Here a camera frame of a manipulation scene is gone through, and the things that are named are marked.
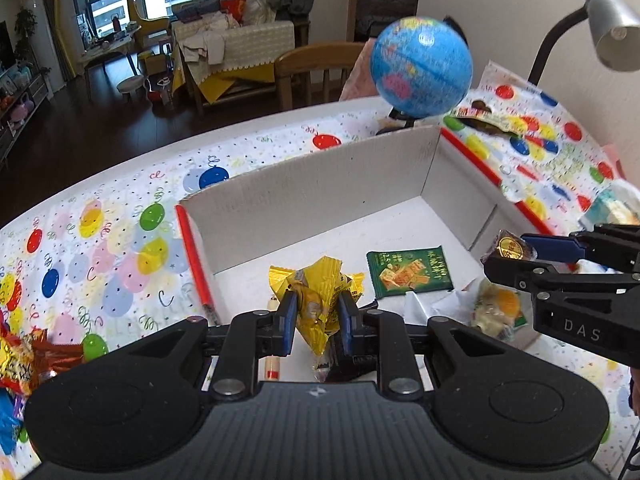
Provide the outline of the person's right hand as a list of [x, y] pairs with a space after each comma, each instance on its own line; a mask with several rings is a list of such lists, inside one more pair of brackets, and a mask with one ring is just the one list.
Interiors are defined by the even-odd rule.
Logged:
[[640, 416], [640, 370], [638, 368], [632, 368], [630, 374], [631, 406], [634, 414]]

